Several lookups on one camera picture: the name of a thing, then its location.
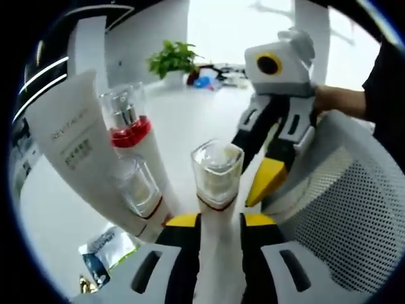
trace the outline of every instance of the red object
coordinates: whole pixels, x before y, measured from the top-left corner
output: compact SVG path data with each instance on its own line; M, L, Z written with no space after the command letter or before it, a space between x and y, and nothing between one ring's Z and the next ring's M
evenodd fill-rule
M197 198L204 204L204 205L206 205L208 208L210 208L210 209L212 209L212 210L215 210L215 211L218 211L218 212L222 212L222 211L224 211L225 209L227 209L235 200L236 200L236 197L238 196L238 194L236 194L228 203L226 203L222 208L215 208L215 207L212 207L212 206L210 206L206 201L204 201L198 194L197 194Z
M194 81L198 79L198 76L200 75L199 71L193 71L190 73L190 75L187 77L187 85L192 86Z
M152 129L152 123L146 116L140 116L125 129L111 128L111 143L116 148L131 148L139 143Z
M142 219L144 219L144 220L149 220L149 219L156 213L156 211L158 211L158 209L159 209L159 207L160 207L160 204L162 204L162 201L163 201L163 196L160 197L160 199L159 199L159 201L158 201L158 204L156 205L156 207L154 207L154 209L152 210L151 214L149 214L147 217L141 217L141 216L139 216L139 215L137 215L137 216L140 217L140 218L142 218Z
M169 220L171 220L172 218L173 218L172 215L171 215L170 213L167 213L167 215L166 215L166 217L165 217L165 220L164 220L163 223L161 224L162 227L165 227L165 226L166 226L166 223L167 223Z

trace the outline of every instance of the blue object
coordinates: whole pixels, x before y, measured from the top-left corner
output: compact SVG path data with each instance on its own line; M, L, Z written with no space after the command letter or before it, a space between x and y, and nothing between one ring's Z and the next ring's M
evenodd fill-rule
M209 79L209 77L207 77L207 76L204 76L204 77L197 78L194 81L193 86L200 89L200 88L209 86L210 84L211 84L211 79Z

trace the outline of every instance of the clear bottle cap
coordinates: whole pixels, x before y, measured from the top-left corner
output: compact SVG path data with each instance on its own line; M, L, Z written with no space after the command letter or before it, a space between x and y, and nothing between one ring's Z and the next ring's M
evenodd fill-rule
M99 99L108 129L126 128L145 116L146 95L142 82L118 85Z
M224 205L238 193L244 152L237 146L212 139L191 153L197 195Z
M113 182L128 206L140 217L147 217L159 203L159 189L143 157L120 156Z

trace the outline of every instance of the potted plant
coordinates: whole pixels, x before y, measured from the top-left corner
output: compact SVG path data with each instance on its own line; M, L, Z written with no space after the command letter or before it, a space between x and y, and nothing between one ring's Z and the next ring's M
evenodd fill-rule
M165 79L166 85L170 87L181 86L184 74L196 69L194 58L198 55L189 49L193 46L183 42L163 41L163 49L147 59L149 71Z

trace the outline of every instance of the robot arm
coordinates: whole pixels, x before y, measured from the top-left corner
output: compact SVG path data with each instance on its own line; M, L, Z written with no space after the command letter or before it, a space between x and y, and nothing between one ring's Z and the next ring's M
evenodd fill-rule
M294 28L278 33L278 42L245 52L246 75L256 91L242 115L232 143L245 152L243 171L280 122L254 178L246 206L254 206L287 178L296 155L310 143L315 125L311 117L314 89L310 69L313 41Z

